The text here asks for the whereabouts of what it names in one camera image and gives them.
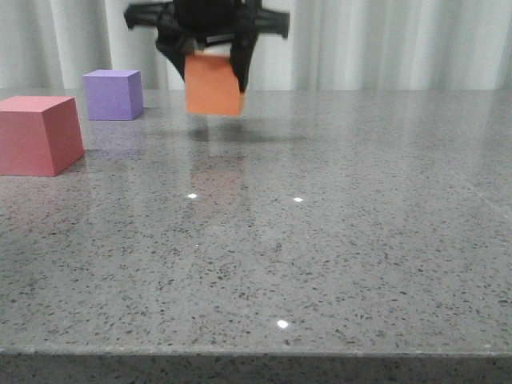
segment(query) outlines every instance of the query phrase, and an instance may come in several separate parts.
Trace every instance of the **purple cube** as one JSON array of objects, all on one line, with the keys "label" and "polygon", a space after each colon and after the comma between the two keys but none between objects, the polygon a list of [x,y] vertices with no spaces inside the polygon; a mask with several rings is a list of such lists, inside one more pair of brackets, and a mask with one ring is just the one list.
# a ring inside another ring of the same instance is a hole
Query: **purple cube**
[{"label": "purple cube", "polygon": [[83,83],[90,120],[134,120],[144,111],[139,70],[96,70]]}]

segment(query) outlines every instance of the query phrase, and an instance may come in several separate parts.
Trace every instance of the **foam block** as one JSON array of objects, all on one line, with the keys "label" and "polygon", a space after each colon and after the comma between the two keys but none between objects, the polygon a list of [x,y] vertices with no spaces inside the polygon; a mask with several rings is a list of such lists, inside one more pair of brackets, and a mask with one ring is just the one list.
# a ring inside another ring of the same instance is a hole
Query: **foam block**
[{"label": "foam block", "polygon": [[240,115],[240,93],[227,56],[191,54],[185,62],[186,110],[192,114]]},{"label": "foam block", "polygon": [[134,120],[144,111],[138,70],[96,70],[83,83],[90,120]]},{"label": "foam block", "polygon": [[56,176],[83,155],[74,98],[0,101],[0,174]]}]

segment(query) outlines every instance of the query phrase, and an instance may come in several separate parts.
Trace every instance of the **curtain fold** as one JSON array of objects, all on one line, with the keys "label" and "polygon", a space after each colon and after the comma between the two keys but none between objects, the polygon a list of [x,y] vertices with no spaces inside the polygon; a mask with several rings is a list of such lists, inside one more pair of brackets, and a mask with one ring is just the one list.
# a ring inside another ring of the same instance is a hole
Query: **curtain fold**
[{"label": "curtain fold", "polygon": [[[156,31],[126,28],[130,2],[0,0],[0,87],[80,88],[92,70],[137,69],[145,88],[182,89]],[[512,0],[263,3],[291,12],[290,36],[261,36],[250,90],[512,87]]]}]

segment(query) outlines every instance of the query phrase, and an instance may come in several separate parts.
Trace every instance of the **speckled stone surface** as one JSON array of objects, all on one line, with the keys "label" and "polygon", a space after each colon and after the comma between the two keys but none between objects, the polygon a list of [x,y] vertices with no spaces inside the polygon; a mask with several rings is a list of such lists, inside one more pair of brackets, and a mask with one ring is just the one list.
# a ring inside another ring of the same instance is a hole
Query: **speckled stone surface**
[{"label": "speckled stone surface", "polygon": [[511,92],[252,92],[222,118],[147,91],[132,122],[66,94],[86,156],[0,177],[0,378],[53,354],[449,356],[512,376]]}]

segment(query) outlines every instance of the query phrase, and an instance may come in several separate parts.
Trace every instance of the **pink cube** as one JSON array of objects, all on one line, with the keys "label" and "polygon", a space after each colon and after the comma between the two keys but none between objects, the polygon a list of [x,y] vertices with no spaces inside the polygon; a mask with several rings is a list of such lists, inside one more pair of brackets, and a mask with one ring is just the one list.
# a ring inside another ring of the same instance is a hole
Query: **pink cube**
[{"label": "pink cube", "polygon": [[56,176],[83,155],[74,98],[0,101],[0,174]]}]

